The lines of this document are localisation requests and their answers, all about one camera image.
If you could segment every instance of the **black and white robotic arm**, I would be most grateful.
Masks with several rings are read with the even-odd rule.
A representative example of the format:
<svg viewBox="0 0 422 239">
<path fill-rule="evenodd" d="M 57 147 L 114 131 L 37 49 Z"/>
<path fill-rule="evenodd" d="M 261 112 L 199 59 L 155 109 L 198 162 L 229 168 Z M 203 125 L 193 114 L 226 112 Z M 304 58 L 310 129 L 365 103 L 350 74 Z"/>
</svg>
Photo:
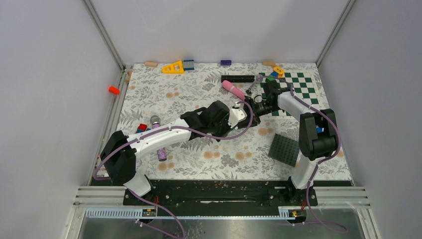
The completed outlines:
<svg viewBox="0 0 422 239">
<path fill-rule="evenodd" d="M 299 165 L 288 180 L 289 195 L 287 197 L 292 202 L 301 201 L 317 162 L 332 155 L 336 150 L 336 134 L 333 127 L 323 117 L 294 99 L 290 94 L 290 88 L 278 88 L 274 81 L 266 83 L 264 91 L 267 97 L 260 102 L 246 97 L 245 102 L 251 106 L 252 112 L 246 104 L 242 106 L 235 103 L 229 108 L 224 103 L 216 101 L 208 108 L 186 112 L 179 119 L 147 132 L 128 136 L 123 135 L 121 131 L 115 132 L 100 155 L 102 160 L 119 146 L 143 136 L 144 138 L 126 146 L 105 162 L 104 166 L 112 184 L 125 185 L 142 196 L 150 190 L 150 185 L 144 175 L 135 175 L 137 159 L 165 146 L 203 137 L 203 134 L 225 137 L 235 128 L 246 128 L 249 124 L 250 127 L 257 126 L 261 122 L 260 116 L 272 111 L 285 110 L 300 123 L 299 148 L 302 152 Z M 335 115 L 332 110 L 321 110 L 321 112 L 335 124 Z M 317 127 L 321 128 L 322 132 L 318 133 Z"/>
</svg>

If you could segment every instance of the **table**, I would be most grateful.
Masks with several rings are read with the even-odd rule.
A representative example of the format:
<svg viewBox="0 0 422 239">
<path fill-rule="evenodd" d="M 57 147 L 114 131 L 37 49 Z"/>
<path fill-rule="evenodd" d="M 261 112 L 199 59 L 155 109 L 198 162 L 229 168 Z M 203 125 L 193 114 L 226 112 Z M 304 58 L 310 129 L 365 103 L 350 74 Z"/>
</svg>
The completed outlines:
<svg viewBox="0 0 422 239">
<path fill-rule="evenodd" d="M 135 64 L 124 99 L 117 130 L 124 134 L 136 132 L 140 123 L 150 125 L 150 117 L 158 115 L 161 124 L 178 118 L 182 113 L 208 107 L 220 100 L 229 107 L 238 98 L 221 87 L 221 75 L 268 75 L 272 68 L 262 64 L 195 64 L 195 70 L 184 74 L 162 74 L 157 68 Z M 329 108 L 325 91 L 315 64 L 283 64 L 285 72 L 302 72 L 312 76 L 318 103 Z M 250 84 L 235 84 L 245 91 Z M 258 92 L 259 85 L 253 91 Z M 287 180 L 293 167 L 267 156 L 274 134 L 298 140 L 299 123 L 292 117 L 262 118 L 261 124 L 245 135 L 217 142 L 197 138 L 166 147 L 167 161 L 159 162 L 151 153 L 137 161 L 137 169 L 150 179 L 218 179 L 218 180 Z M 241 132 L 231 132 L 229 136 Z M 102 169 L 99 175 L 106 172 Z M 316 180 L 351 180 L 343 150 L 319 167 Z"/>
</svg>

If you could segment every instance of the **yellow triangle toy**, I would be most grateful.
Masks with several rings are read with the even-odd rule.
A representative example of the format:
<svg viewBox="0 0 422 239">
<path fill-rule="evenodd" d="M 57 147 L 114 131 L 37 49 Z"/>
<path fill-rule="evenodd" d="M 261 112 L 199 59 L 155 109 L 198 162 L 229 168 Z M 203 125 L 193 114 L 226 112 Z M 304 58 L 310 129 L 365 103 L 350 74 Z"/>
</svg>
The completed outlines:
<svg viewBox="0 0 422 239">
<path fill-rule="evenodd" d="M 164 74 L 182 74 L 185 72 L 185 70 L 183 70 L 182 61 L 165 66 L 162 68 L 162 71 Z"/>
</svg>

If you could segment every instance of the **white wall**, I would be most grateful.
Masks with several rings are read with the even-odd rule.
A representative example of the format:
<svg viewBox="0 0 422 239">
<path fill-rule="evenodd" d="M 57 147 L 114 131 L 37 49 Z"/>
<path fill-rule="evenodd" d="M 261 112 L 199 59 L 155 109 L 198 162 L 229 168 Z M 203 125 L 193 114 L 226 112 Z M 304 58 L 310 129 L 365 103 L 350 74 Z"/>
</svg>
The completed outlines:
<svg viewBox="0 0 422 239">
<path fill-rule="evenodd" d="M 320 67 L 383 239 L 420 238 L 422 2 L 357 1 Z"/>
<path fill-rule="evenodd" d="M 92 0 L 126 64 L 315 62 L 347 0 Z"/>
<path fill-rule="evenodd" d="M 0 238 L 57 239 L 119 70 L 80 0 L 2 0 L 0 35 Z"/>
</svg>

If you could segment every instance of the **chessboard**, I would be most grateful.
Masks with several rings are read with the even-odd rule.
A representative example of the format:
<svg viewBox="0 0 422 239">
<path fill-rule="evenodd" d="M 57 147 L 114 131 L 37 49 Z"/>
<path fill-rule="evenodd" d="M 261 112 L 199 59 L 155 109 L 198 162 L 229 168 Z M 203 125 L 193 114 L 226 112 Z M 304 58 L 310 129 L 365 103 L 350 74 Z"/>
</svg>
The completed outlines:
<svg viewBox="0 0 422 239">
<path fill-rule="evenodd" d="M 298 97 L 302 98 L 306 103 L 310 104 L 316 109 L 321 109 L 318 100 L 318 87 L 315 84 L 313 74 L 308 72 L 285 72 L 282 79 L 286 80 L 289 83 L 293 83 L 295 94 Z M 262 99 L 266 99 L 263 86 L 268 81 L 277 81 L 280 88 L 287 87 L 286 83 L 280 83 L 280 81 L 277 79 L 271 77 L 265 78 L 258 86 L 258 93 L 261 95 Z M 282 110 L 271 112 L 271 114 L 261 116 L 262 119 L 279 119 L 280 117 L 293 118 L 288 112 L 283 112 Z"/>
</svg>

